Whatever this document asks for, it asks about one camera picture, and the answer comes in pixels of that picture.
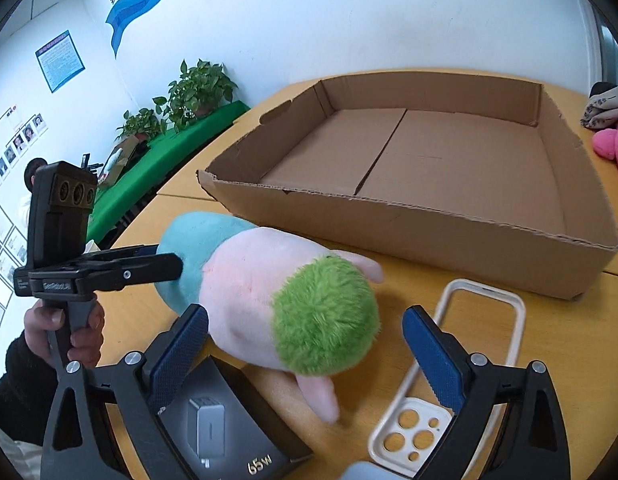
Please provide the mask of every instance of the silver screw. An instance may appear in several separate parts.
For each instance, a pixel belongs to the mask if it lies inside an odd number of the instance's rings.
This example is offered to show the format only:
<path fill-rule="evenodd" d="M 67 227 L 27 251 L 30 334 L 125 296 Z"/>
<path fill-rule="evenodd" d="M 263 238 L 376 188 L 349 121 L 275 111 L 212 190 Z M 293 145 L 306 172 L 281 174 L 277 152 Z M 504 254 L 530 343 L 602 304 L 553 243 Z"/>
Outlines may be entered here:
<path fill-rule="evenodd" d="M 140 359 L 142 359 L 140 352 L 129 352 L 124 356 L 124 362 L 128 365 L 135 365 L 140 362 Z"/>
<path fill-rule="evenodd" d="M 74 374 L 78 370 L 80 370 L 80 363 L 77 361 L 71 361 L 69 364 L 67 364 L 66 370 L 68 373 Z"/>
<path fill-rule="evenodd" d="M 471 362 L 476 366 L 484 366 L 489 360 L 484 354 L 471 354 Z"/>
<path fill-rule="evenodd" d="M 534 369 L 534 372 L 539 373 L 539 374 L 543 374 L 545 373 L 545 371 L 547 371 L 547 367 L 544 365 L 542 361 L 534 361 L 531 364 L 531 368 Z"/>

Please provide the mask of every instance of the pink plush body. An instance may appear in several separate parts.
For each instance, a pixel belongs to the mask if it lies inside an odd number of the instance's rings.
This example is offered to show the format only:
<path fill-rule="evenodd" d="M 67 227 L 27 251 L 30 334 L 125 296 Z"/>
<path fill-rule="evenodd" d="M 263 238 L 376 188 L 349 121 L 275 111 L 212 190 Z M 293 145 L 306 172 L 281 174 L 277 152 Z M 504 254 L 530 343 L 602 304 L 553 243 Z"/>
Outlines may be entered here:
<path fill-rule="evenodd" d="M 606 128 L 593 136 L 593 150 L 607 160 L 615 160 L 618 165 L 618 129 Z"/>
<path fill-rule="evenodd" d="M 287 370 L 276 354 L 270 322 L 271 299 L 298 268 L 335 253 L 351 261 L 369 280 L 384 278 L 379 264 L 346 251 L 329 251 L 306 238 L 258 227 L 218 247 L 202 268 L 199 303 L 209 313 L 209 334 L 219 348 L 244 362 Z M 296 376 L 313 411 L 326 422 L 338 420 L 338 402 L 328 377 Z"/>

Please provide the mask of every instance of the gray cloth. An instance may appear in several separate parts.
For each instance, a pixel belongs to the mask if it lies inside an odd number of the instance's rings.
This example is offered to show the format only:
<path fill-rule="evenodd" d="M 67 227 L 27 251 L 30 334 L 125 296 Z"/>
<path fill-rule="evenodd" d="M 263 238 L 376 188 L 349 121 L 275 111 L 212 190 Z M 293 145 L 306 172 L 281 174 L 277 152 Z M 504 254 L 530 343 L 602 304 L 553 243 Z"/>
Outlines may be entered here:
<path fill-rule="evenodd" d="M 586 103 L 580 124 L 591 130 L 615 128 L 618 124 L 618 86 L 592 96 Z"/>

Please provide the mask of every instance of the teal plush fabric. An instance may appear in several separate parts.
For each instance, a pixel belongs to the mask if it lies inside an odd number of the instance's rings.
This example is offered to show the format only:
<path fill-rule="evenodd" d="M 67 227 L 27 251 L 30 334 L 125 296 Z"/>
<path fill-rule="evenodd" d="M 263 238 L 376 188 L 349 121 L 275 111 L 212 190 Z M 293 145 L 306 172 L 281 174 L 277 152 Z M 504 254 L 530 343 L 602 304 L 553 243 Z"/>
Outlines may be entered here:
<path fill-rule="evenodd" d="M 255 227 L 235 216 L 205 211 L 177 217 L 162 235 L 157 253 L 176 254 L 182 260 L 183 270 L 178 280 L 155 283 L 162 300 L 179 316 L 191 303 L 197 303 L 204 264 L 223 242 Z"/>

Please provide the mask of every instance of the flower pot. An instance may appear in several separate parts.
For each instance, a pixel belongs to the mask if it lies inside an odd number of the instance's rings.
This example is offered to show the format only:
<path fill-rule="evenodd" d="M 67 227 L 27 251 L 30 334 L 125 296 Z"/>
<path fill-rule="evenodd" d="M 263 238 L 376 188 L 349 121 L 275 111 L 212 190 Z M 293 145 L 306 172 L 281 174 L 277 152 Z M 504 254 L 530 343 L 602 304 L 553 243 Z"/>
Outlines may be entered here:
<path fill-rule="evenodd" d="M 194 115 L 198 119 L 201 119 L 203 117 L 206 117 L 208 114 L 210 114 L 214 110 L 215 110 L 215 107 L 213 105 L 201 105 L 201 107 L 199 107 L 198 110 L 194 112 Z"/>

